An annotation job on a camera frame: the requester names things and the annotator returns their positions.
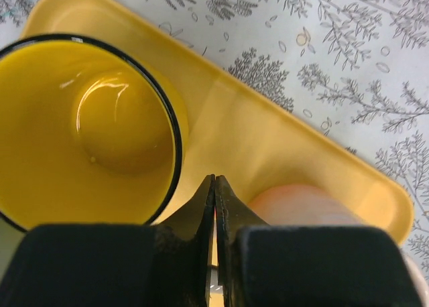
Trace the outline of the yellow glass cup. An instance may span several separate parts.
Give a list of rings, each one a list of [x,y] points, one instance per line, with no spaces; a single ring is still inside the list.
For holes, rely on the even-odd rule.
[[[44,34],[1,50],[1,218],[14,229],[152,223],[187,143],[182,95],[119,49]]]

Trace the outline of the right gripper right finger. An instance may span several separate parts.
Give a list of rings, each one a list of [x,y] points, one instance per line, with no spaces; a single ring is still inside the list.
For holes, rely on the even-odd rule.
[[[395,241],[367,226],[271,226],[215,182],[225,306],[422,306]]]

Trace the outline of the pink ceramic mug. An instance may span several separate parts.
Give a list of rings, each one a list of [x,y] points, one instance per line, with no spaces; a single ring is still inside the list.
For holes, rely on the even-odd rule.
[[[271,225],[368,225],[325,191],[305,184],[270,188],[257,195],[249,207]]]

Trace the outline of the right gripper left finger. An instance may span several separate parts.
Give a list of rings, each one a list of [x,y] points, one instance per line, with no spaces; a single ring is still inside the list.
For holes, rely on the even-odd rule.
[[[2,306],[206,306],[215,177],[156,225],[56,224],[26,233]]]

